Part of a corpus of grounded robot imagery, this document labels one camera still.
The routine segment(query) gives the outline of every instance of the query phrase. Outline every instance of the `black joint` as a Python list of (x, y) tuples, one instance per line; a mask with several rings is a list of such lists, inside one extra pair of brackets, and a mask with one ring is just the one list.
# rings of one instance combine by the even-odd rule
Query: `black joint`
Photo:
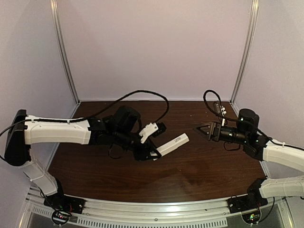
[(268, 141), (269, 139), (262, 135), (252, 137), (252, 139), (248, 139), (247, 143), (244, 144), (243, 151), (253, 159), (263, 161), (264, 148)]
[(260, 117), (251, 109), (243, 108), (238, 113), (237, 129), (242, 132), (251, 132), (251, 134), (257, 133), (257, 126)]
[(129, 133), (132, 131), (135, 123), (139, 121), (140, 118), (141, 115), (135, 109), (127, 106), (121, 106), (114, 113), (114, 115), (110, 117), (107, 125), (112, 131), (119, 129), (122, 132)]
[[(12, 125), (25, 120), (26, 116), (27, 111), (20, 109), (16, 113)], [(12, 166), (21, 166), (27, 161), (31, 161), (29, 155), (30, 146), (25, 144), (24, 130), (26, 128), (27, 126), (25, 126), (23, 122), (9, 130), (4, 158), (5, 161)]]
[(158, 127), (158, 130), (152, 134), (152, 136), (154, 138), (159, 136), (160, 134), (164, 133), (167, 130), (167, 127), (165, 126), (165, 124), (163, 122), (157, 123), (157, 127)]
[(107, 131), (104, 119), (91, 118), (88, 122), (91, 132), (89, 145), (110, 145), (113, 142), (113, 136)]
[(266, 178), (256, 179), (247, 189), (247, 193), (248, 193), (247, 205), (249, 207), (257, 206), (259, 203), (265, 200), (264, 198), (262, 198), (260, 193), (260, 188), (265, 180)]
[(64, 195), (62, 185), (57, 178), (56, 182), (57, 192), (53, 195), (46, 196), (43, 204), (59, 211), (70, 212), (72, 209), (71, 212), (82, 214), (85, 200)]

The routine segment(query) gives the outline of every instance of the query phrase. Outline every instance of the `black mounting bracket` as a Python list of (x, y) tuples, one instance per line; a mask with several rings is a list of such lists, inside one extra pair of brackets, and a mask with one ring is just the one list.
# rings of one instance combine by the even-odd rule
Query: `black mounting bracket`
[[(231, 214), (238, 213), (246, 210), (252, 210), (258, 208), (258, 205), (252, 205), (249, 203), (249, 197), (248, 195), (245, 196), (238, 196), (238, 197), (232, 197), (227, 200), (228, 208)], [(262, 198), (260, 201), (260, 207), (265, 206), (268, 204), (267, 199)]]
[[(72, 213), (82, 214), (82, 210), (84, 208), (85, 200), (81, 198), (71, 197), (71, 196), (64, 196), (65, 202), (67, 205), (71, 205)], [(49, 202), (45, 199), (43, 204), (45, 206), (50, 207)]]

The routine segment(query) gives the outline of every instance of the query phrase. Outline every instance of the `wooden table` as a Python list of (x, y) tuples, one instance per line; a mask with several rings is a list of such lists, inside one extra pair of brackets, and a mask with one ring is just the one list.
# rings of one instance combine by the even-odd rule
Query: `wooden table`
[[(75, 117), (91, 115), (110, 102), (82, 102)], [(164, 102), (120, 102), (100, 118), (113, 114), (119, 105), (129, 105), (142, 115), (142, 123), (155, 120), (165, 110)], [(236, 117), (223, 103), (229, 117)], [(162, 119), (167, 131), (153, 138), (157, 146), (186, 133), (190, 142), (157, 161), (134, 161), (131, 152), (118, 160), (108, 156), (107, 146), (62, 143), (49, 172), (57, 177), (65, 194), (125, 202), (186, 202), (244, 194), (257, 178), (264, 177), (260, 163), (242, 150), (227, 152), (223, 142), (209, 142), (193, 131), (204, 122), (217, 121), (203, 102), (170, 102)], [(112, 149), (115, 153), (121, 150)]]

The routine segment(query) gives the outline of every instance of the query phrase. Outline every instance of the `robotic arm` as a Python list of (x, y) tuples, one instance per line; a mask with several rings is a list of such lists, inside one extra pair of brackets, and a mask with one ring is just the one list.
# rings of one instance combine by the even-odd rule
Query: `robotic arm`
[[(225, 126), (222, 123), (210, 122), (195, 128), (207, 140), (237, 143), (243, 151), (259, 161), (276, 162), (304, 172), (304, 151), (291, 145), (259, 135), (257, 132), (259, 116), (250, 109), (241, 109), (237, 127)], [(304, 197), (304, 176), (283, 179), (257, 179), (248, 189), (248, 195), (242, 199), (245, 208), (254, 209), (258, 204), (267, 204), (269, 197)], [(244, 205), (238, 205), (237, 199), (230, 199), (230, 212), (239, 212)]]
[(156, 148), (150, 136), (157, 137), (166, 130), (163, 123), (150, 123), (140, 132), (132, 132), (134, 125), (141, 125), (140, 114), (127, 106), (121, 106), (114, 115), (81, 121), (75, 119), (46, 119), (27, 115), (19, 110), (8, 133), (5, 161), (20, 168), (41, 190), (45, 205), (58, 211), (82, 213), (84, 200), (65, 196), (61, 183), (51, 176), (37, 158), (29, 154), (34, 143), (78, 143), (86, 145), (121, 146), (133, 152), (134, 159), (145, 161), (158, 159), (184, 143), (183, 134)]

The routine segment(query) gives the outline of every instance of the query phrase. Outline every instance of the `aluminum frame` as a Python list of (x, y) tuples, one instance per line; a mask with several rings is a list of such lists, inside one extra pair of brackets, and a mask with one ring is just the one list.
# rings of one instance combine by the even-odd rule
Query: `aluminum frame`
[[(205, 224), (206, 228), (227, 227), (227, 218), (241, 213), (230, 214), (228, 198), (182, 202), (182, 203), (127, 203), (97, 199), (86, 199), (81, 215), (75, 214), (69, 223), (88, 228), (108, 224), (108, 227), (151, 227), (163, 228), (174, 226), (196, 227)], [(285, 228), (294, 228), (294, 223), (285, 199), (275, 199), (280, 209), (280, 215)], [(31, 187), (26, 197), (24, 213), (20, 219), (19, 228), (27, 228), (31, 213), (49, 217), (52, 209), (43, 205), (44, 199), (39, 189)]]
[(59, 18), (59, 12), (58, 12), (58, 7), (57, 7), (57, 0), (50, 0), (50, 1), (51, 1), (51, 10), (52, 10), (53, 20), (54, 20), (54, 25), (55, 25), (55, 32), (56, 32), (56, 36), (57, 36), (59, 52), (60, 52), (63, 68), (64, 68), (64, 71), (66, 74), (67, 83), (71, 90), (72, 97), (73, 97), (75, 104), (78, 104), (80, 101), (79, 101), (77, 91), (75, 88), (75, 84), (74, 84), (74, 81), (72, 78), (71, 69), (70, 69), (70, 66), (69, 66), (69, 63), (67, 60), (67, 52), (66, 52), (64, 41), (63, 41), (62, 30), (61, 30), (61, 26), (60, 26), (60, 18)]
[(257, 25), (257, 16), (258, 16), (258, 8), (259, 8), (259, 0), (252, 0), (252, 6), (251, 6), (251, 12), (250, 12), (250, 19), (249, 19), (249, 26), (248, 26), (248, 32), (247, 32), (247, 37), (246, 37), (246, 42), (245, 42), (245, 48), (241, 60), (241, 65), (239, 67), (238, 75), (237, 75), (237, 81), (235, 84), (235, 87), (233, 89), (233, 93), (231, 96), (230, 103), (233, 105), (236, 97), (238, 95), (238, 91), (244, 76), (245, 68), (247, 65), (247, 61), (249, 59), (249, 53), (254, 37), (254, 33), (256, 30), (256, 25)]

